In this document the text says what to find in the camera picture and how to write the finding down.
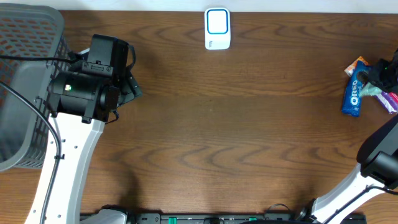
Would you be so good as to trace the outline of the orange Kleenex tissue pack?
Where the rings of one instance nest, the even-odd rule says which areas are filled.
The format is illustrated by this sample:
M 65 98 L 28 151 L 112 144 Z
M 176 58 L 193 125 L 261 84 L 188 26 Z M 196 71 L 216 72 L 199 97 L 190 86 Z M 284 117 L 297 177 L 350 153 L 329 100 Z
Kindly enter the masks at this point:
M 364 63 L 365 65 L 369 65 L 369 63 L 368 63 L 362 56 L 359 56 L 354 62 L 352 62 L 352 63 L 351 63 L 349 66 L 347 66 L 347 67 L 345 68 L 345 70 L 344 70 L 344 72 L 345 72 L 349 77 L 352 76 L 352 74 L 353 74 L 353 72 L 354 72 L 354 70 L 355 70 L 355 68 L 356 68 L 358 62 L 362 62 L 362 63 Z

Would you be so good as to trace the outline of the blue snack wrapper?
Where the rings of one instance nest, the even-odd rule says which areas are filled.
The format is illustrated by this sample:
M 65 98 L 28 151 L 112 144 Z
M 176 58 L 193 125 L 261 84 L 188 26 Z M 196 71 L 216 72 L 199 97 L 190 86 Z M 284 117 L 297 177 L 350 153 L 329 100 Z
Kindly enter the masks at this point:
M 342 104 L 342 113 L 347 114 L 354 117 L 360 116 L 361 110 L 361 97 L 359 94 L 362 91 L 363 83 L 358 78 L 358 74 L 361 72 L 368 73 L 370 70 L 370 66 L 365 64 L 362 61 L 357 61 L 354 69 L 352 70 L 352 74 L 349 78 L 348 84 L 345 89 L 345 94 L 343 98 Z

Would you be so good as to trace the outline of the purple Carefree pad pack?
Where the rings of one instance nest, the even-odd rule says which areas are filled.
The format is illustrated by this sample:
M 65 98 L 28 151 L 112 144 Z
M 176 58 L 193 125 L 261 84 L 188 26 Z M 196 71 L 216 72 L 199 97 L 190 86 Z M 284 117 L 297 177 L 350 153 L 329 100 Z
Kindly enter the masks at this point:
M 388 111 L 389 114 L 397 114 L 397 94 L 381 92 L 375 98 Z

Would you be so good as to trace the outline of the mint green wipes pack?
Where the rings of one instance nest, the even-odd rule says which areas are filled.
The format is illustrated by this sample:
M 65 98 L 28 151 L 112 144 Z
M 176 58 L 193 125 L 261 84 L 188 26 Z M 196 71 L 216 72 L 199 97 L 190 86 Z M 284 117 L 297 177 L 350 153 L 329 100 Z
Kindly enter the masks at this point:
M 365 96 L 376 96 L 381 93 L 382 90 L 379 87 L 374 86 L 373 84 L 368 82 L 367 84 L 365 84 L 365 86 L 362 87 L 362 90 L 359 93 L 359 97 L 363 98 Z

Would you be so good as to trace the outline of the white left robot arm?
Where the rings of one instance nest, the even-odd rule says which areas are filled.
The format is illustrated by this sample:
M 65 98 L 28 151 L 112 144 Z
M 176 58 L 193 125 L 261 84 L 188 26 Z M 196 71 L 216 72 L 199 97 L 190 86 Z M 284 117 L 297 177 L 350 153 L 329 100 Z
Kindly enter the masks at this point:
M 142 93 L 131 72 L 133 45 L 95 34 L 89 51 L 74 59 L 48 86 L 50 136 L 26 223 L 79 223 L 91 157 L 109 116 Z

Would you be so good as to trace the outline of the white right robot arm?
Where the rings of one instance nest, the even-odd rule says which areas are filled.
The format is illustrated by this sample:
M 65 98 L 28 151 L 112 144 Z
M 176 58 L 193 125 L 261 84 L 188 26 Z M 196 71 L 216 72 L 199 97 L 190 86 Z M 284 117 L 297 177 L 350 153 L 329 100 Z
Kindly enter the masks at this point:
M 365 96 L 397 93 L 397 55 L 374 65 L 358 60 L 347 84 L 342 112 L 358 117 Z M 341 223 L 373 197 L 396 195 L 397 117 L 380 127 L 359 148 L 357 164 L 333 190 L 316 198 L 296 215 L 302 223 Z

